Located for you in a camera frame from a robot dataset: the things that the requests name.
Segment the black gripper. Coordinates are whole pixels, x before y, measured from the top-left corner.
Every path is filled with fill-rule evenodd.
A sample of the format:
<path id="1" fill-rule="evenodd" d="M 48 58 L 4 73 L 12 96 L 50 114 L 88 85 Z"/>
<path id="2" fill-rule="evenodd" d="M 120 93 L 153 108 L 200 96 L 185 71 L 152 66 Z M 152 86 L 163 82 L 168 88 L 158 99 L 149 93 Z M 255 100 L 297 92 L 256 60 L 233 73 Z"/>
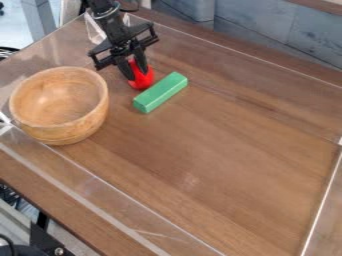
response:
<path id="1" fill-rule="evenodd" d="M 116 65 L 124 77 L 129 81 L 133 81 L 134 74 L 126 57 L 133 56 L 134 67 L 142 74 L 145 74 L 148 72 L 148 64 L 144 51 L 149 45 L 158 41 L 158 37 L 154 33 L 152 22 L 144 22 L 126 27 L 126 39 L 116 42 L 110 42 L 105 39 L 92 50 L 88 51 L 88 56 L 90 57 L 97 70 L 101 70 L 109 65 Z"/>

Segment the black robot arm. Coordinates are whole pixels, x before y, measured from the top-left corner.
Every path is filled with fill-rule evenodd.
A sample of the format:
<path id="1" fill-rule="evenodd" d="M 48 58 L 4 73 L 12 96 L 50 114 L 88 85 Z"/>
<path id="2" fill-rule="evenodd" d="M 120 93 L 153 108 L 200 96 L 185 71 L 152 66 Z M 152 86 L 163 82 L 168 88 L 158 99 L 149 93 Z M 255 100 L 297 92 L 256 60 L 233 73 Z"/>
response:
<path id="1" fill-rule="evenodd" d="M 117 0 L 84 0 L 90 9 L 90 17 L 100 26 L 106 38 L 88 52 L 94 68 L 101 70 L 108 65 L 114 65 L 129 81 L 136 76 L 128 63 L 128 56 L 133 56 L 138 71 L 148 73 L 145 48 L 158 41 L 153 23 L 142 22 L 128 26 L 124 24 L 120 13 L 122 12 Z"/>

